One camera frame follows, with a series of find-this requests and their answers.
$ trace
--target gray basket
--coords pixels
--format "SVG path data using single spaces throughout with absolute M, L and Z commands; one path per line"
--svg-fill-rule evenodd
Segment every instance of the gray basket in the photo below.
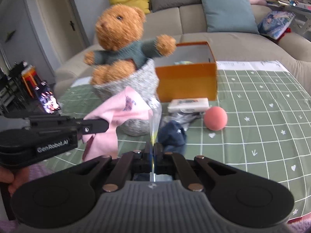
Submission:
M 156 75 L 154 61 L 149 59 L 141 69 L 127 78 L 118 81 L 112 81 L 103 85 L 93 85 L 95 94 L 106 101 L 113 95 L 123 91 L 126 87 L 131 87 L 148 103 L 155 95 L 159 84 L 159 78 Z M 127 135 L 138 137 L 149 134 L 149 121 L 131 119 L 124 122 L 120 129 Z

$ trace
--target cardboard box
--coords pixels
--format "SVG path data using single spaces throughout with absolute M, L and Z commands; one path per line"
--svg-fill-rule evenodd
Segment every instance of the cardboard box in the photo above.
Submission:
M 163 103 L 173 99 L 217 99 L 217 65 L 207 42 L 180 43 L 169 57 L 155 59 L 157 93 Z M 176 62 L 190 61 L 192 64 Z

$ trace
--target teddy bear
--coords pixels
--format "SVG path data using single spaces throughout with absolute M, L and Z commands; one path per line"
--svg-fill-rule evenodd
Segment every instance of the teddy bear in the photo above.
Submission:
M 168 56 L 176 48 L 176 41 L 168 35 L 140 41 L 145 13 L 136 7 L 117 4 L 99 17 L 95 31 L 104 50 L 88 52 L 84 62 L 99 65 L 94 69 L 91 84 L 102 85 L 120 80 L 139 70 L 148 59 Z

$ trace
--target ball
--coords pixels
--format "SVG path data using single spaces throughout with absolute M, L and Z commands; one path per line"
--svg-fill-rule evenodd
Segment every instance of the ball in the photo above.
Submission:
M 228 116 L 223 108 L 214 106 L 205 111 L 204 123 L 210 130 L 223 129 L 228 122 Z

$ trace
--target stack of books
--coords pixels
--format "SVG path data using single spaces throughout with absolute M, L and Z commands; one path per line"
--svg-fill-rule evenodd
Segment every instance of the stack of books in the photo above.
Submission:
M 266 0 L 266 1 L 268 5 L 276 6 L 276 7 L 280 7 L 284 5 L 291 5 L 290 3 L 291 0 Z

